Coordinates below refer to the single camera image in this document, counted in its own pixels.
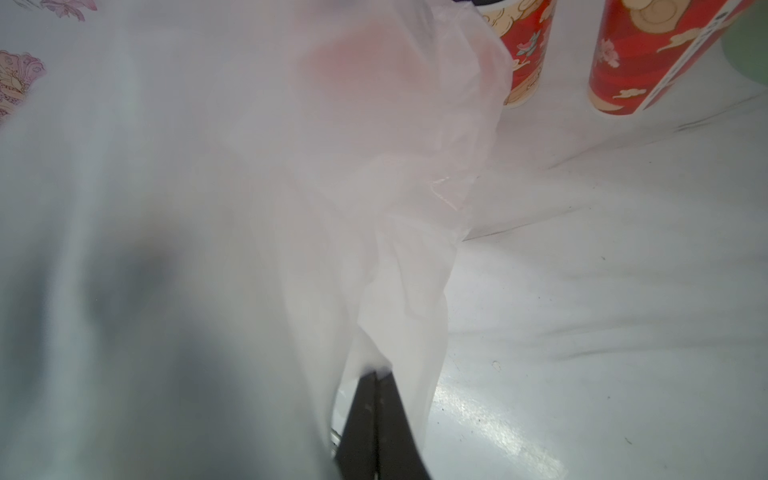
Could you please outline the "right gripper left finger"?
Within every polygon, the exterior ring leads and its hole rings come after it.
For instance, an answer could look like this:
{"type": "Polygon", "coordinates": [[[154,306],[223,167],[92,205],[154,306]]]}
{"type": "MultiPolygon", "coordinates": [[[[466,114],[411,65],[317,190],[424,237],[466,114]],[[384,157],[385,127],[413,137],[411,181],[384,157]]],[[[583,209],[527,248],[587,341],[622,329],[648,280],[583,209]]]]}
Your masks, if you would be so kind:
{"type": "Polygon", "coordinates": [[[377,374],[362,376],[334,460],[344,480],[374,480],[378,472],[377,374]]]}

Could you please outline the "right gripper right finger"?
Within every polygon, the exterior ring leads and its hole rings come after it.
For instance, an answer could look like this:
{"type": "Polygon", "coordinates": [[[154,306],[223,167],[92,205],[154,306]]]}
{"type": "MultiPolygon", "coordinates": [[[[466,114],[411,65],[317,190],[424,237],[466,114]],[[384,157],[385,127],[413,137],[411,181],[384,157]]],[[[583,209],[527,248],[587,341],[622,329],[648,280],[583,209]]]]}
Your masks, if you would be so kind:
{"type": "Polygon", "coordinates": [[[375,400],[378,478],[430,480],[392,373],[377,379],[375,400]]]}

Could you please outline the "red cup white lid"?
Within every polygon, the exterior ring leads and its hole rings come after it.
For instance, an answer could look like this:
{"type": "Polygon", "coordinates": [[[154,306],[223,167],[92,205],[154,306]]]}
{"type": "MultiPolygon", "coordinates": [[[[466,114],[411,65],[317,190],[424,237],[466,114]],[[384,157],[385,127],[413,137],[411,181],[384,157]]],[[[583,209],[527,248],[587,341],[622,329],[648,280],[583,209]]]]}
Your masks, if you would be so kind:
{"type": "Polygon", "coordinates": [[[616,116],[649,108],[751,5],[727,0],[607,1],[589,78],[592,106],[616,116]]]}

